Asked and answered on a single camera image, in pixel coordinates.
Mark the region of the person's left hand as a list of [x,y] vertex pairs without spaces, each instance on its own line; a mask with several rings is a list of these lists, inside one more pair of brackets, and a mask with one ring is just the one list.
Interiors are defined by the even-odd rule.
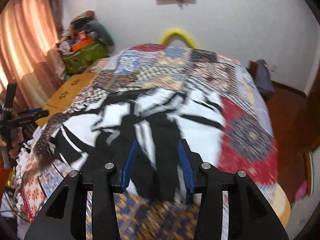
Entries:
[[12,135],[12,140],[11,140],[11,148],[8,151],[8,155],[12,159],[16,159],[18,157],[20,143],[24,141],[22,128],[19,127],[17,129],[12,129],[10,133]]

